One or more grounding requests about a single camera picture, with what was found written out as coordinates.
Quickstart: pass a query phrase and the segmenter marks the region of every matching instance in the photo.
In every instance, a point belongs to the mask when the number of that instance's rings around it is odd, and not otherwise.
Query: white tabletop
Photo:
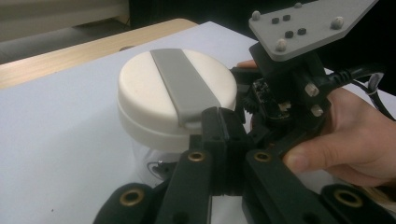
[[[115,189],[139,181],[116,103],[120,69],[136,54],[194,49],[231,68],[255,43],[208,22],[0,90],[0,223],[92,223]],[[240,203],[216,198],[212,223],[246,223]]]

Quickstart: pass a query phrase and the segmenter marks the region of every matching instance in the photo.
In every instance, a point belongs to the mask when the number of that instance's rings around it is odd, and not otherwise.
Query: gray handle strip
[[[152,58],[163,78],[182,127],[200,128],[201,113],[220,102],[182,49],[155,49]]]

